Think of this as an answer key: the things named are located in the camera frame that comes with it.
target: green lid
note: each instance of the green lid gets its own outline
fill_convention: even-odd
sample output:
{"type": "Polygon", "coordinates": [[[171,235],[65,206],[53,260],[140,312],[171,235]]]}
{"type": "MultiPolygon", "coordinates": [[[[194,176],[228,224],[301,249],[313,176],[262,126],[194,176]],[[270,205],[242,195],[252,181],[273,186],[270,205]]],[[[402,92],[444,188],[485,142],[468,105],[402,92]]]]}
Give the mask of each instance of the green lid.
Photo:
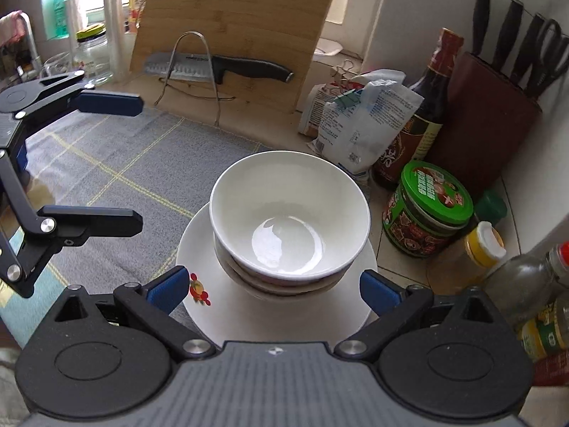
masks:
{"type": "Polygon", "coordinates": [[[403,167],[401,184],[420,208],[439,221],[464,225],[472,217],[474,206],[468,191],[436,165],[412,160],[403,167]]]}
{"type": "Polygon", "coordinates": [[[489,221],[492,226],[507,215],[507,207],[504,200],[496,194],[496,191],[487,189],[474,206],[474,213],[478,221],[489,221]]]}

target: white plate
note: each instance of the white plate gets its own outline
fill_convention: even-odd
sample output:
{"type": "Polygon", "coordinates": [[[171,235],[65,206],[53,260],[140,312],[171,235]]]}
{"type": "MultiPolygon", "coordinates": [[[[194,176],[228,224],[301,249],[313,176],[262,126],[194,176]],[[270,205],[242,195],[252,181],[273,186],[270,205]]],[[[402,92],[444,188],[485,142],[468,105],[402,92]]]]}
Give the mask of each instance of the white plate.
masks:
{"type": "Polygon", "coordinates": [[[368,241],[344,277],[331,290],[305,301],[268,302],[250,295],[227,276],[213,249],[207,204],[190,221],[176,258],[197,275],[211,305],[184,299],[188,314],[216,345],[225,341],[325,341],[333,348],[359,330],[370,309],[360,297],[360,274],[377,271],[368,241]]]}

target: green bottle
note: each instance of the green bottle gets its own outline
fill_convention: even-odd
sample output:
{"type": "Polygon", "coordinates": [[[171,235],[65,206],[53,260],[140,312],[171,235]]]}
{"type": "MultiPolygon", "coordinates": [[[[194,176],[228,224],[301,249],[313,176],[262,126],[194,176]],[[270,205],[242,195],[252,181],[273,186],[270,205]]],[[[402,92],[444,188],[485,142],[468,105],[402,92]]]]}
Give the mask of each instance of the green bottle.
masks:
{"type": "Polygon", "coordinates": [[[65,0],[53,0],[53,9],[55,9],[55,35],[65,37],[68,35],[65,20],[65,0]]]}

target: green tin can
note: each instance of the green tin can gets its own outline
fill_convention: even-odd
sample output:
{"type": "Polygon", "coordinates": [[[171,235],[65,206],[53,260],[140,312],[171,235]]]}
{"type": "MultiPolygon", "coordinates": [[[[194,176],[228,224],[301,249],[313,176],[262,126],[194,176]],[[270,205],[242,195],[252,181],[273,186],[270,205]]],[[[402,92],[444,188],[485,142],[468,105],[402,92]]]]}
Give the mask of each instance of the green tin can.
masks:
{"type": "Polygon", "coordinates": [[[412,160],[383,211],[383,228],[399,250],[426,258],[440,252],[473,211],[470,194],[456,178],[436,165],[412,160]]]}

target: pink towel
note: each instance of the pink towel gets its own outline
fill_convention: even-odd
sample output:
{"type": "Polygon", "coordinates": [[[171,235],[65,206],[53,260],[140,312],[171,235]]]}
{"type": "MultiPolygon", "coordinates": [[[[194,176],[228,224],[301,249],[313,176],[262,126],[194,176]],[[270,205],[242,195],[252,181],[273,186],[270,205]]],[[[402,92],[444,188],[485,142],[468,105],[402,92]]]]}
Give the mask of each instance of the pink towel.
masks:
{"type": "Polygon", "coordinates": [[[19,17],[22,11],[12,11],[0,19],[0,47],[16,43],[26,35],[24,21],[19,17]]]}

